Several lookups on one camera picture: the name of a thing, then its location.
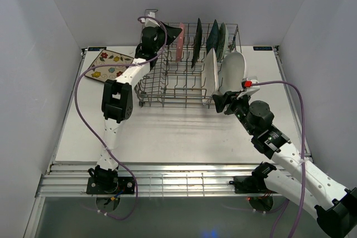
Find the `pink dotted round plate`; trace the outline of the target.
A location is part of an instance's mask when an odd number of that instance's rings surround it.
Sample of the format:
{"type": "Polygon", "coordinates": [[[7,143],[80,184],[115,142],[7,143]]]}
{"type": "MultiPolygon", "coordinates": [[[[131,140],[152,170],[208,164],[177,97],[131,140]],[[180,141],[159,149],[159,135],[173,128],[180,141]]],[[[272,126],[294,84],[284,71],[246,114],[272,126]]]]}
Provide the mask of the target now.
{"type": "Polygon", "coordinates": [[[180,23],[179,28],[181,29],[180,34],[177,37],[177,44],[176,44],[176,62],[181,62],[182,54],[183,54],[183,47],[184,47],[184,34],[185,34],[185,25],[180,23]]]}

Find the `white rectangular plate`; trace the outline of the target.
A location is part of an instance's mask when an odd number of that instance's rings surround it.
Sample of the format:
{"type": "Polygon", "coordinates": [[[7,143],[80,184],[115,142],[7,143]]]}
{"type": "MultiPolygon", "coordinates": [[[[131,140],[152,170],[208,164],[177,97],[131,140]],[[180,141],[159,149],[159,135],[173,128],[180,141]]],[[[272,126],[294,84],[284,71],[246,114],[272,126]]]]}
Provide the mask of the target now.
{"type": "Polygon", "coordinates": [[[201,67],[202,103],[208,103],[212,95],[218,91],[218,88],[218,63],[216,58],[216,52],[212,48],[204,58],[201,67]]]}

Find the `black floral square plate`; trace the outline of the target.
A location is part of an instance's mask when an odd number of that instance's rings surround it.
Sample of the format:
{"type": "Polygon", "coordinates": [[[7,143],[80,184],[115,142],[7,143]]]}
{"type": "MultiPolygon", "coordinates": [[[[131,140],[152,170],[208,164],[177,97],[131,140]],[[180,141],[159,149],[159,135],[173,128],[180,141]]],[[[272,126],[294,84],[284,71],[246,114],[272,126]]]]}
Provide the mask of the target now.
{"type": "Polygon", "coordinates": [[[195,38],[194,38],[193,57],[191,60],[191,68],[192,69],[195,67],[195,65],[199,59],[201,43],[202,43],[202,23],[201,23],[201,19],[198,18],[197,19],[197,28],[196,28],[195,38]]]}

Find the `white oval plate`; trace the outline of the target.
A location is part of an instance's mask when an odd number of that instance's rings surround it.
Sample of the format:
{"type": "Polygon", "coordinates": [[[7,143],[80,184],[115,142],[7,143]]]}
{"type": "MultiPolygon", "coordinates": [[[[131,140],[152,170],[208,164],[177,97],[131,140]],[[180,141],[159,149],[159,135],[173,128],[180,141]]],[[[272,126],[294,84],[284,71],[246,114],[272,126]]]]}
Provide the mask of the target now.
{"type": "Polygon", "coordinates": [[[242,81],[246,77],[245,63],[245,58],[240,52],[232,52],[224,57],[218,72],[218,91],[221,95],[228,91],[241,91],[242,81]]]}

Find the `teal square plate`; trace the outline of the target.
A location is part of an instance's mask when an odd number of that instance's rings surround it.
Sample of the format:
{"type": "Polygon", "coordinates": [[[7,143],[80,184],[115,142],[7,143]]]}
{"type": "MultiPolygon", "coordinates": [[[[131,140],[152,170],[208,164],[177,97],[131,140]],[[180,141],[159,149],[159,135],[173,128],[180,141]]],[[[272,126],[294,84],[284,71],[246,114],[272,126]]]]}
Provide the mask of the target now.
{"type": "Polygon", "coordinates": [[[219,44],[219,27],[217,20],[214,20],[213,26],[206,41],[206,53],[208,54],[211,49],[217,51],[219,44]]]}

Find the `green round flower plate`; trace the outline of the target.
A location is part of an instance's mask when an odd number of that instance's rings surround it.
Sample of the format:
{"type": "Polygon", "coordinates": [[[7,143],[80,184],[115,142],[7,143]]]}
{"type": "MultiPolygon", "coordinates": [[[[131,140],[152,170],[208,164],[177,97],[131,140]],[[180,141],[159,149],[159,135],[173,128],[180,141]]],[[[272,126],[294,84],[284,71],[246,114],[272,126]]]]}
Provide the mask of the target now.
{"type": "Polygon", "coordinates": [[[226,53],[228,48],[229,31],[225,22],[222,22],[219,28],[219,43],[216,51],[217,61],[220,62],[226,53]]]}

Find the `cream square flower plate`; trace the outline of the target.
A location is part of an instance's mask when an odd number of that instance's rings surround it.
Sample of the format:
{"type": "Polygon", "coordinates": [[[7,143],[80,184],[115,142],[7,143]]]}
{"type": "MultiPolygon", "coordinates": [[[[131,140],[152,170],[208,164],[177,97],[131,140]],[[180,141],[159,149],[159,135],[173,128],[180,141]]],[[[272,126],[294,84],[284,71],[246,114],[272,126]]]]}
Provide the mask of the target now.
{"type": "Polygon", "coordinates": [[[131,64],[133,60],[133,57],[125,54],[102,50],[90,65],[93,69],[87,72],[85,76],[100,82],[105,82],[107,79],[114,80],[128,68],[123,64],[131,64]]]}

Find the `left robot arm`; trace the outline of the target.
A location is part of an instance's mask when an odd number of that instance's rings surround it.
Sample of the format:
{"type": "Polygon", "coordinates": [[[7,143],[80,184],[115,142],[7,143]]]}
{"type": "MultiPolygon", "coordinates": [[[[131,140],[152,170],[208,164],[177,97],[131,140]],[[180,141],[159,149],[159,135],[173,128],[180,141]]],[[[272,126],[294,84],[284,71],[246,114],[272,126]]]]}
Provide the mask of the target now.
{"type": "Polygon", "coordinates": [[[104,115],[105,147],[94,169],[89,170],[94,183],[104,192],[112,193],[118,188],[118,162],[111,156],[119,144],[119,128],[133,111],[133,88],[155,66],[158,52],[170,45],[182,33],[182,28],[151,24],[142,30],[141,43],[136,47],[134,66],[126,68],[116,79],[104,83],[102,112],[104,115]]]}

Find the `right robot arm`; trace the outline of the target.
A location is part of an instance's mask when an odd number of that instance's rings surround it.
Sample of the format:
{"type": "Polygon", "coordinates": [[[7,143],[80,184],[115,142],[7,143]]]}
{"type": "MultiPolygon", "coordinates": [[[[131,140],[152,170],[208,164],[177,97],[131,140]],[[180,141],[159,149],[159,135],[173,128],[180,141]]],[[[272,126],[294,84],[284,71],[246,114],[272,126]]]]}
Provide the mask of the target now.
{"type": "Polygon", "coordinates": [[[273,125],[274,115],[267,103],[227,92],[214,95],[216,111],[234,114],[252,136],[254,148],[290,176],[272,164],[262,163],[252,172],[253,188],[270,189],[302,205],[329,237],[345,237],[356,226],[356,189],[348,189],[315,166],[273,125]]]}

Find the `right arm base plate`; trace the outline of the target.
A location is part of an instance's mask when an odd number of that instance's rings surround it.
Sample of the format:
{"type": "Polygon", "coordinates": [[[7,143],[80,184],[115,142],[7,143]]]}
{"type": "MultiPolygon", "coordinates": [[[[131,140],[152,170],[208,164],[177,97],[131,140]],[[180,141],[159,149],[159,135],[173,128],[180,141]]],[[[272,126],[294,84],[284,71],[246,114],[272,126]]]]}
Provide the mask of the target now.
{"type": "Polygon", "coordinates": [[[234,176],[229,185],[234,187],[235,193],[265,193],[266,184],[262,178],[255,176],[234,176]]]}

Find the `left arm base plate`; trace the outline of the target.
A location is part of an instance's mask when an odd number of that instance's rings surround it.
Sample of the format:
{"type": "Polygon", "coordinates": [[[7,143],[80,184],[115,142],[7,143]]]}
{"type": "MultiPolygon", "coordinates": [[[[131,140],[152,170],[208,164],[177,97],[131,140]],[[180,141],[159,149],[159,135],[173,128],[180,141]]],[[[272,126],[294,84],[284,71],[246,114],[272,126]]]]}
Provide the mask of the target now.
{"type": "Polygon", "coordinates": [[[135,193],[136,183],[133,177],[118,177],[112,182],[99,182],[97,179],[90,177],[86,187],[88,195],[130,195],[135,193]]]}

